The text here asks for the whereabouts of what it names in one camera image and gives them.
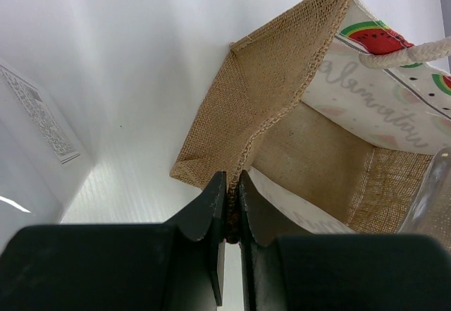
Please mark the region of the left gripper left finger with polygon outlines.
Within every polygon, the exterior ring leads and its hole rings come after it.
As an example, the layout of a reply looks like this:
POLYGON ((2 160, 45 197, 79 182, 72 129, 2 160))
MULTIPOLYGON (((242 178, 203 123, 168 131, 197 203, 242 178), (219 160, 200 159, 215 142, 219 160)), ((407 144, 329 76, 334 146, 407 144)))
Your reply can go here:
POLYGON ((213 175, 205 189, 165 224, 176 227, 166 307, 223 305, 226 173, 213 175))

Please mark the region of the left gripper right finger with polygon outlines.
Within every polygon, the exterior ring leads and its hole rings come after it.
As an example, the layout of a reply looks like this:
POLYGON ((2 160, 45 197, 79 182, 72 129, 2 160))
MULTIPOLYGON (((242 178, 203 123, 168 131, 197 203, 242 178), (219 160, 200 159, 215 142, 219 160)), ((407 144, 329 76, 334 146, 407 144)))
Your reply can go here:
POLYGON ((296 225, 260 194, 246 171, 240 175, 238 200, 245 309, 287 310, 276 238, 295 234, 296 225))

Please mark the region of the jute watermelon canvas bag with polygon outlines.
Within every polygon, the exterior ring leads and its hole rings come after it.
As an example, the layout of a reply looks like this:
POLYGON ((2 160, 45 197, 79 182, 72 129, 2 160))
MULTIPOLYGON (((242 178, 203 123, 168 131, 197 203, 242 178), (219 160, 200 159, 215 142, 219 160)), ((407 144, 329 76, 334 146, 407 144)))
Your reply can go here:
MULTIPOLYGON (((246 171, 311 233, 395 233, 432 158, 450 147, 450 74, 361 0, 304 0, 230 50, 171 176, 227 174, 225 236, 239 238, 246 171)), ((450 246, 450 187, 420 230, 450 246)))

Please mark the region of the clear square bottle black label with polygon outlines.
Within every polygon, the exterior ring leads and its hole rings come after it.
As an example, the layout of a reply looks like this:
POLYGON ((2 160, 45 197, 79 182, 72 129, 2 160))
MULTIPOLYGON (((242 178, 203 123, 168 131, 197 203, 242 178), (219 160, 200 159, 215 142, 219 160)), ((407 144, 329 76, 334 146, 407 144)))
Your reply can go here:
POLYGON ((441 149, 431 160, 421 185, 398 228, 398 233, 419 233, 435 205, 450 187, 450 147, 441 149))

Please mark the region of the white bottle grey cap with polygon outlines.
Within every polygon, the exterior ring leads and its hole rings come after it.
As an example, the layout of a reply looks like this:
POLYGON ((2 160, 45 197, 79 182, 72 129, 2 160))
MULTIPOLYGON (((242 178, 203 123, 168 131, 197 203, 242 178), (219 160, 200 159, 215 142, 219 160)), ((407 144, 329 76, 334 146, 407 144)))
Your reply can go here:
POLYGON ((57 224, 93 162, 40 85, 1 62, 1 247, 26 226, 57 224))

